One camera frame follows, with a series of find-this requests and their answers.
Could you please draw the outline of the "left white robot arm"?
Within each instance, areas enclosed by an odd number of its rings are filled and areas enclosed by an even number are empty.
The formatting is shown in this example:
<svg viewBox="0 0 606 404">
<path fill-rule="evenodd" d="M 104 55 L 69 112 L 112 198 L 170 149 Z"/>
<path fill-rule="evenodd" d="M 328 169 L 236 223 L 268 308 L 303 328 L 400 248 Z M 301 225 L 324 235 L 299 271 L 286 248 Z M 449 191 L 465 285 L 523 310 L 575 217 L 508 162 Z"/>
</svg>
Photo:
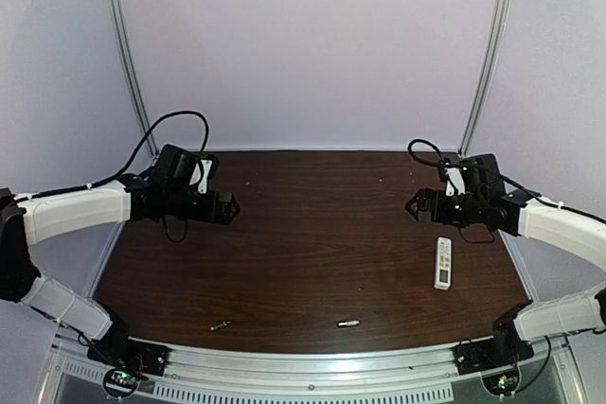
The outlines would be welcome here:
<svg viewBox="0 0 606 404">
<path fill-rule="evenodd" d="M 185 184 L 164 189 L 133 174 L 99 187 L 40 198 L 1 191 L 1 298 L 23 303 L 100 341 L 118 324 L 100 304 L 41 272 L 31 246 L 86 228 L 174 217 L 228 225 L 240 207 L 230 192 Z"/>
</svg>

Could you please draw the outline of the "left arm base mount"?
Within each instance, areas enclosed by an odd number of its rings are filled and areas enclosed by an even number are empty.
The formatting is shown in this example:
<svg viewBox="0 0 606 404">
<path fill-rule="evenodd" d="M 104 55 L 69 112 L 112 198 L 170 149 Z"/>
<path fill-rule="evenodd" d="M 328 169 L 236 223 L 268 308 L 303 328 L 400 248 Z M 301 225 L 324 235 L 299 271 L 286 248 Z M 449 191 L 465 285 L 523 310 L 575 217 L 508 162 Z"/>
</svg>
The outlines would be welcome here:
<svg viewBox="0 0 606 404">
<path fill-rule="evenodd" d="M 101 362 L 143 376 L 162 377 L 165 373 L 169 349 L 156 343 L 134 340 L 125 325 L 114 323 L 100 340 L 86 341 L 88 360 Z"/>
</svg>

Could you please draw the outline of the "green AAA battery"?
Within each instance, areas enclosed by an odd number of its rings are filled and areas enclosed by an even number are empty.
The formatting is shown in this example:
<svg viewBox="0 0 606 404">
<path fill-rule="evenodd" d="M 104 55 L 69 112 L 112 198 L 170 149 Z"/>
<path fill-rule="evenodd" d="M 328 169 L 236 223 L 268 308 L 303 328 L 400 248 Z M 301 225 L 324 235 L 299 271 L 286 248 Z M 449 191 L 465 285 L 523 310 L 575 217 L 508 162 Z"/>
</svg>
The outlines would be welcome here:
<svg viewBox="0 0 606 404">
<path fill-rule="evenodd" d="M 211 330 L 211 331 L 218 331 L 218 330 L 221 330 L 221 329 L 227 328 L 229 325 L 230 325 L 230 322 L 229 322 L 229 321 L 222 321 L 222 322 L 220 322 L 220 323 L 218 323 L 218 324 L 212 325 L 212 326 L 210 327 L 210 330 Z"/>
</svg>

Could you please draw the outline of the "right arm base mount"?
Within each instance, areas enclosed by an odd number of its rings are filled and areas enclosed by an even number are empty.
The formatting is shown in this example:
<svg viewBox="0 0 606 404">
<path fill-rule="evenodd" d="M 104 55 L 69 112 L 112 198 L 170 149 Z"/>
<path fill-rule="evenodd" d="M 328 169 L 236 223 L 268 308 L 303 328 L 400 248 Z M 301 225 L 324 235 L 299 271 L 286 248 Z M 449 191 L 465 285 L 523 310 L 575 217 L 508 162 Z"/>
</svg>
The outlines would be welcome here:
<svg viewBox="0 0 606 404">
<path fill-rule="evenodd" d="M 490 369 L 515 366 L 534 356 L 530 342 L 522 341 L 512 325 L 498 323 L 493 336 L 485 340 L 464 339 L 452 348 L 460 376 Z"/>
</svg>

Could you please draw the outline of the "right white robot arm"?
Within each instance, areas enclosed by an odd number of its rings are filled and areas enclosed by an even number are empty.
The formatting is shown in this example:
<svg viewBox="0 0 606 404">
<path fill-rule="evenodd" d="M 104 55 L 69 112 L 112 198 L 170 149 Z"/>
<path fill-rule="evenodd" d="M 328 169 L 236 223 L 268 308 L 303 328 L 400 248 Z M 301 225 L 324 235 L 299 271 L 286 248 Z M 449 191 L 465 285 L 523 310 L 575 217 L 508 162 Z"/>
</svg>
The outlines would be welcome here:
<svg viewBox="0 0 606 404">
<path fill-rule="evenodd" d="M 482 224 L 490 231 L 540 241 L 605 269 L 605 223 L 554 202 L 540 202 L 520 190 L 486 199 L 479 193 L 449 195 L 423 188 L 405 205 L 418 221 L 466 228 Z M 493 324 L 503 344 L 605 328 L 605 284 L 563 297 L 515 307 Z"/>
</svg>

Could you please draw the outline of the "white remote control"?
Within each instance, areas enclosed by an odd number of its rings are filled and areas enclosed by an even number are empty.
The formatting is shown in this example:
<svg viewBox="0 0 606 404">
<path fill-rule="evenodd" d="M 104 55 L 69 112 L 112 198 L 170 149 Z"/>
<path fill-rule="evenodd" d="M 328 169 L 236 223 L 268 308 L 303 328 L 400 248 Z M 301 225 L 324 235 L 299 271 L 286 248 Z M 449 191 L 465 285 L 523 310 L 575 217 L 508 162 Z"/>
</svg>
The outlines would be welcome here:
<svg viewBox="0 0 606 404">
<path fill-rule="evenodd" d="M 453 244 L 449 238 L 439 237 L 436 247 L 434 288 L 448 290 L 452 284 Z"/>
</svg>

